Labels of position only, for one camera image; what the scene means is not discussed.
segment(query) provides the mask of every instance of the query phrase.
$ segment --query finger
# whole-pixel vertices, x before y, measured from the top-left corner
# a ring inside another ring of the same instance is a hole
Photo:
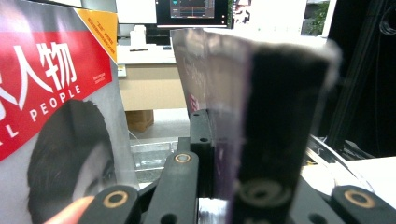
[[[93,200],[93,196],[78,199],[52,217],[45,224],[77,224],[84,211]]]

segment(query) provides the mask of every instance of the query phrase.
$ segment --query red banner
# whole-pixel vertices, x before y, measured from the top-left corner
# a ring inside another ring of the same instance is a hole
[[[39,133],[64,102],[111,82],[109,61],[89,31],[1,33],[0,161]]]

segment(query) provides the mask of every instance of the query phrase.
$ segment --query computer monitor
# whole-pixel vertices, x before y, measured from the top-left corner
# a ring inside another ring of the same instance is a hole
[[[227,27],[227,0],[156,0],[157,27]]]

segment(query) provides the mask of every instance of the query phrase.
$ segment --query magazine cover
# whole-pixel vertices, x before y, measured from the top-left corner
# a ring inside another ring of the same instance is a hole
[[[0,2],[1,223],[43,223],[114,184],[138,189],[117,79],[117,15]]]
[[[207,110],[213,139],[207,206],[222,207],[212,213],[200,203],[200,216],[285,223],[308,136],[337,78],[338,48],[220,29],[176,30],[172,43],[189,114]]]

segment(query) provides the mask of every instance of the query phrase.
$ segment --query orange corner label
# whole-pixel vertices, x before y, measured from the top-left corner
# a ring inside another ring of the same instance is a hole
[[[117,14],[76,8],[79,17],[90,29],[107,54],[117,62]]]

